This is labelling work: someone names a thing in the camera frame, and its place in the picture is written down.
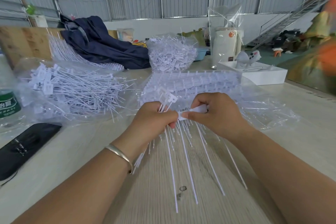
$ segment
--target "blue plastic tub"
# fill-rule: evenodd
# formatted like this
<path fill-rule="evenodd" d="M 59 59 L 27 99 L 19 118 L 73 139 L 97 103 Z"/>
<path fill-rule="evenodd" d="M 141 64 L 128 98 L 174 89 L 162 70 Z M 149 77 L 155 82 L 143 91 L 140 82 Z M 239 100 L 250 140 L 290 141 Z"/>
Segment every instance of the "blue plastic tub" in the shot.
<path fill-rule="evenodd" d="M 198 54 L 197 54 L 195 61 L 203 60 L 208 50 L 209 50 L 208 47 L 197 48 Z"/>

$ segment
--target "warehouse wall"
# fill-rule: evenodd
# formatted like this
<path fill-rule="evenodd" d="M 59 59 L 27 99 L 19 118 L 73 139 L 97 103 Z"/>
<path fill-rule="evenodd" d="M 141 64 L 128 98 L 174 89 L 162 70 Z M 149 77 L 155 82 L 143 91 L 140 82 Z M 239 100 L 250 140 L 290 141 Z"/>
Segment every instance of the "warehouse wall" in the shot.
<path fill-rule="evenodd" d="M 311 25 L 311 20 L 317 13 L 309 13 L 298 19 L 288 29 L 299 28 L 306 31 Z M 259 35 L 260 27 L 276 14 L 248 14 L 243 15 L 242 28 L 244 29 L 244 43 L 248 43 Z M 168 32 L 179 33 L 181 30 L 189 32 L 206 27 L 207 17 L 178 18 L 178 19 L 151 19 L 151 20 L 126 20 L 105 22 L 107 29 L 134 28 L 134 39 L 144 40 L 156 34 Z"/>

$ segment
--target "hand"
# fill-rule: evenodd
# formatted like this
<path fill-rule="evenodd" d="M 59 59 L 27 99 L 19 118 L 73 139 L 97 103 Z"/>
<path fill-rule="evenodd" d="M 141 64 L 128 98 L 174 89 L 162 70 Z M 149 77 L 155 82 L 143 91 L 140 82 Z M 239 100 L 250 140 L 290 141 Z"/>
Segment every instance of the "hand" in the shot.
<path fill-rule="evenodd" d="M 138 110 L 128 128 L 113 141 L 128 158 L 135 158 L 146 150 L 150 141 L 161 134 L 167 125 L 175 128 L 179 117 L 176 111 L 160 113 L 160 102 L 148 102 Z"/>
<path fill-rule="evenodd" d="M 205 125 L 215 134 L 231 142 L 245 132 L 255 130 L 242 117 L 238 106 L 227 94 L 219 92 L 198 94 L 191 108 L 202 104 L 208 105 L 207 113 L 183 112 L 182 116 Z"/>

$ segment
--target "green bottle label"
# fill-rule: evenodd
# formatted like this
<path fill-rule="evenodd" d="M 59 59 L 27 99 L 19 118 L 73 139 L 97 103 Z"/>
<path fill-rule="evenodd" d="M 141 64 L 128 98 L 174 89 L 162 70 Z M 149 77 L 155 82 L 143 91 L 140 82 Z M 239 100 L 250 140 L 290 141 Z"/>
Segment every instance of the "green bottle label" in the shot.
<path fill-rule="evenodd" d="M 10 116 L 21 110 L 13 92 L 0 94 L 0 118 Z"/>

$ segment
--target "orange stool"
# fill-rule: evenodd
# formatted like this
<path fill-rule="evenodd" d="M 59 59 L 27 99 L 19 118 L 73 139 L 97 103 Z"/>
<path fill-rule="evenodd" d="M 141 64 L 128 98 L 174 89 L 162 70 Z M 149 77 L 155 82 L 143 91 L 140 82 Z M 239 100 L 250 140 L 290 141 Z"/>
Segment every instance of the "orange stool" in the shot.
<path fill-rule="evenodd" d="M 281 57 L 281 52 L 282 52 L 282 51 L 274 51 L 274 56 L 276 57 L 276 56 L 278 56 L 278 54 L 279 54 L 279 56 Z"/>

